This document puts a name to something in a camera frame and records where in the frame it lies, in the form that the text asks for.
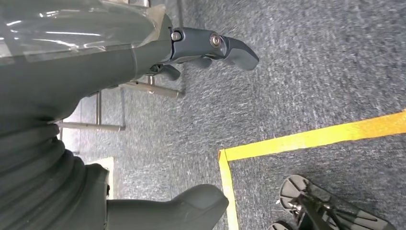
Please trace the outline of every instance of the screw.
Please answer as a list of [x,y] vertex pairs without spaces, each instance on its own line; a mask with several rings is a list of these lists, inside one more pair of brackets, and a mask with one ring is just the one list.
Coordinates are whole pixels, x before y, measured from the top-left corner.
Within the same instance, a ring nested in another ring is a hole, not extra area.
[[210,36],[210,43],[214,48],[219,48],[221,44],[220,36],[216,33],[212,33],[212,35]]
[[171,33],[170,37],[171,37],[172,41],[179,41],[182,39],[182,35],[177,31]]

